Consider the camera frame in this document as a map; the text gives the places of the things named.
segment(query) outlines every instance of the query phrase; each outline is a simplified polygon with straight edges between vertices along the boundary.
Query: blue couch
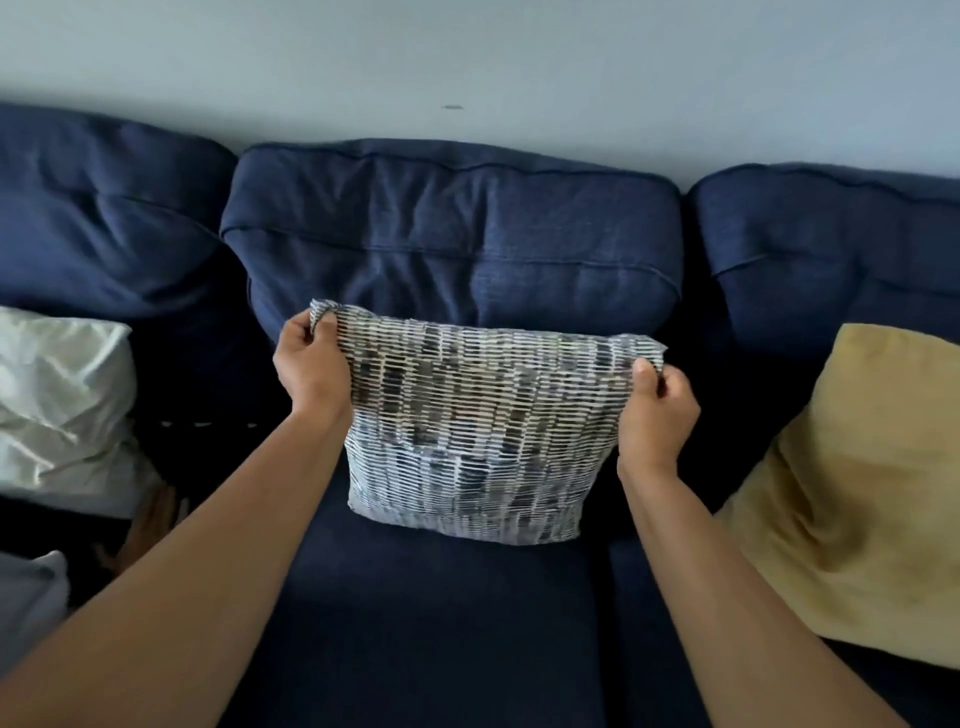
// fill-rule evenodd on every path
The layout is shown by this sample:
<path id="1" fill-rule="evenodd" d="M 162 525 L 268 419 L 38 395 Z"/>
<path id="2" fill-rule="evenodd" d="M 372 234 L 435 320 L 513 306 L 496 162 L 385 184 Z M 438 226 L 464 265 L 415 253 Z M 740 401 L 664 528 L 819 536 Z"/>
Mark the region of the blue couch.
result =
<path id="1" fill-rule="evenodd" d="M 289 407 L 270 340 L 327 297 L 659 336 L 704 408 L 684 478 L 719 507 L 803 406 L 843 322 L 960 342 L 956 231 L 949 180 L 746 165 L 684 196 L 480 145 L 264 144 L 238 159 L 142 124 L 0 105 L 0 305 L 130 323 L 140 438 L 197 497 Z M 343 463 L 224 726 L 708 725 L 612 463 L 583 537 L 552 546 L 369 522 L 347 488 Z M 5 538 L 11 519 L 35 525 L 29 541 Z M 0 500 L 0 550 L 65 548 L 87 592 L 86 540 L 121 533 Z M 832 646 L 913 725 L 956 724 L 960 673 Z"/>

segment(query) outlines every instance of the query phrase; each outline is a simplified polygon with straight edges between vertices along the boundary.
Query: forearm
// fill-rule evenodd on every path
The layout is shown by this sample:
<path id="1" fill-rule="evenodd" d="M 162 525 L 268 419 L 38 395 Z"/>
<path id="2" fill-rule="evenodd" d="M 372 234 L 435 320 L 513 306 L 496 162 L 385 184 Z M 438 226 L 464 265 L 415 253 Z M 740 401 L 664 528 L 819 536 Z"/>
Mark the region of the forearm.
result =
<path id="1" fill-rule="evenodd" d="M 622 472 L 714 726 L 905 725 L 793 614 L 678 478 Z"/>
<path id="2" fill-rule="evenodd" d="M 11 727 L 213 726 L 336 467 L 348 420 L 292 416 L 3 683 Z"/>

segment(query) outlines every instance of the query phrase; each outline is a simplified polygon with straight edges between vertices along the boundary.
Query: white pillow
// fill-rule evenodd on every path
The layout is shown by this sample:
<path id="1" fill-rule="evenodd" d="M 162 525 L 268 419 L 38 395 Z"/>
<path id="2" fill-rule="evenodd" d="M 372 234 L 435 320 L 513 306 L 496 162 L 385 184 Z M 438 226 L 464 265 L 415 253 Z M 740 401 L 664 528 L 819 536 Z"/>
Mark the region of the white pillow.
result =
<path id="1" fill-rule="evenodd" d="M 513 546 L 580 534 L 646 336 L 471 328 L 337 313 L 352 375 L 349 507 L 374 521 Z"/>
<path id="2" fill-rule="evenodd" d="M 0 306 L 0 494 L 130 518 L 156 471 L 132 437 L 123 324 Z"/>

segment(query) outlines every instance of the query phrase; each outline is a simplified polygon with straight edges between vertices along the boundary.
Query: mustard yellow pillow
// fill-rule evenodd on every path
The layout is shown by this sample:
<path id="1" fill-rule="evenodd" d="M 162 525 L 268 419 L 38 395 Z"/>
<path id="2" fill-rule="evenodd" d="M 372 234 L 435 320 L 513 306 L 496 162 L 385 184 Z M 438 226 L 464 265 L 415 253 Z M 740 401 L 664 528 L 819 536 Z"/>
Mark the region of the mustard yellow pillow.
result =
<path id="1" fill-rule="evenodd" d="M 717 518 L 818 635 L 960 668 L 960 347 L 845 325 Z"/>

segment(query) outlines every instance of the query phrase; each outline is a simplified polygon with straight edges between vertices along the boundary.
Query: patterned pillow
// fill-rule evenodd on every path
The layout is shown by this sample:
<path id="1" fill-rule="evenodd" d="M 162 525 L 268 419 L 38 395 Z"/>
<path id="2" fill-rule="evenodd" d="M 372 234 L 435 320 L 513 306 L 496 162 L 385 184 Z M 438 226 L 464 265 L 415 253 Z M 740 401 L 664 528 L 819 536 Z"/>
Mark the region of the patterned pillow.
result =
<path id="1" fill-rule="evenodd" d="M 517 546 L 579 535 L 616 444 L 646 336 L 469 328 L 332 301 L 352 374 L 350 508 L 374 521 Z"/>

